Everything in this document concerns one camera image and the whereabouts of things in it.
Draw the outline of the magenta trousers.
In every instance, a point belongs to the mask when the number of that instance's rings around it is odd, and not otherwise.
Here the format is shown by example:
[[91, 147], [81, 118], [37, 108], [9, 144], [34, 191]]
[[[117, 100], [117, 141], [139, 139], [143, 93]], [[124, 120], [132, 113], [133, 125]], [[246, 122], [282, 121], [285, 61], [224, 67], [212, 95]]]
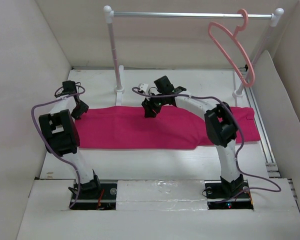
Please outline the magenta trousers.
[[82, 149], [193, 150], [212, 146], [204, 121], [174, 106], [164, 106], [155, 118], [145, 118], [142, 107], [89, 109], [74, 124]]

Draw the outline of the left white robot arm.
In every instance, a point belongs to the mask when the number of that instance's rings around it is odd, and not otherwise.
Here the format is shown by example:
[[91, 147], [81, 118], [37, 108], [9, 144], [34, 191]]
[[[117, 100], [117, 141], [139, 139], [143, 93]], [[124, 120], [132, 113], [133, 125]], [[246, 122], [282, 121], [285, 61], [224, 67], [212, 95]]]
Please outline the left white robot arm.
[[78, 183], [70, 188], [72, 191], [78, 191], [87, 198], [97, 198], [102, 192], [100, 180], [84, 161], [75, 126], [75, 121], [88, 112], [89, 106], [80, 100], [79, 84], [74, 81], [64, 81], [54, 96], [57, 102], [51, 111], [38, 117], [41, 134], [48, 143], [46, 149], [74, 168]]

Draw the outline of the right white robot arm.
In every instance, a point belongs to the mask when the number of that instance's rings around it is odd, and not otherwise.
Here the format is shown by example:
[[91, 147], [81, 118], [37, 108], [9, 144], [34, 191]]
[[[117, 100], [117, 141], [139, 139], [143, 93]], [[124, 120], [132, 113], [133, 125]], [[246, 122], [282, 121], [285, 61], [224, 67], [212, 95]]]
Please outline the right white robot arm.
[[154, 81], [157, 94], [150, 92], [148, 84], [141, 83], [136, 91], [145, 96], [141, 103], [146, 118], [155, 118], [165, 105], [186, 110], [204, 120], [208, 139], [216, 147], [221, 167], [221, 191], [224, 198], [233, 197], [242, 187], [244, 178], [238, 170], [236, 138], [238, 124], [226, 102], [217, 100], [213, 106], [206, 97], [191, 95], [185, 87], [174, 85], [167, 76]]

